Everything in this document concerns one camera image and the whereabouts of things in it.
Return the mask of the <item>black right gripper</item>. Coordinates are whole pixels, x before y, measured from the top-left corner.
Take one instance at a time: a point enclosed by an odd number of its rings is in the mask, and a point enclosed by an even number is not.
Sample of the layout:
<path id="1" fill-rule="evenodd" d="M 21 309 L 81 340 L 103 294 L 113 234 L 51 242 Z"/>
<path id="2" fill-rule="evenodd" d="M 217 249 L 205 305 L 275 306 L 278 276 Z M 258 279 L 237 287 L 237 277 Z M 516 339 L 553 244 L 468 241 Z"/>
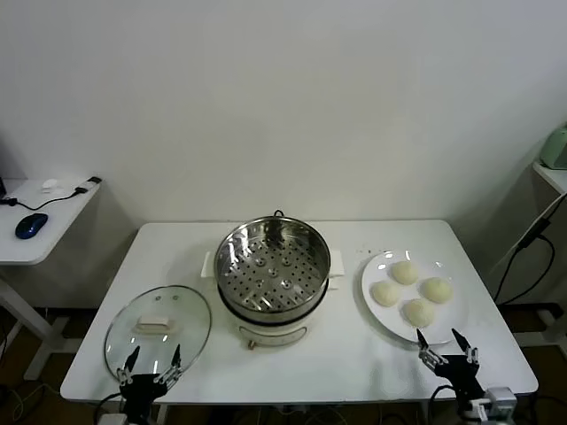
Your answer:
<path id="1" fill-rule="evenodd" d="M 455 328 L 451 329 L 460 354 L 438 355 L 427 343 L 423 333 L 416 330 L 418 341 L 418 357 L 427 367 L 433 367 L 436 376 L 447 379 L 460 401 L 471 401 L 482 398 L 484 389 L 477 380 L 479 370 L 478 348 L 470 345 L 468 339 Z"/>

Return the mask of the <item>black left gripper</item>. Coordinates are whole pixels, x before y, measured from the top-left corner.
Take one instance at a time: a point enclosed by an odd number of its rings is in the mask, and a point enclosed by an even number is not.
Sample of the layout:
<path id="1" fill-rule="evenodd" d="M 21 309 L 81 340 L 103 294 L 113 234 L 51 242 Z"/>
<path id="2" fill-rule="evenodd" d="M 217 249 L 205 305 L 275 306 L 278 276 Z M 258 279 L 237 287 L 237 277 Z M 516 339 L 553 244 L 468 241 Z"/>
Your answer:
<path id="1" fill-rule="evenodd" d="M 181 345 L 175 348 L 170 366 L 160 375 L 132 375 L 140 346 L 138 345 L 126 358 L 122 367 L 116 370 L 120 394 L 125 399 L 122 412 L 129 424 L 149 424 L 151 405 L 154 400 L 164 396 L 169 384 L 175 384 L 183 374 L 181 368 Z"/>

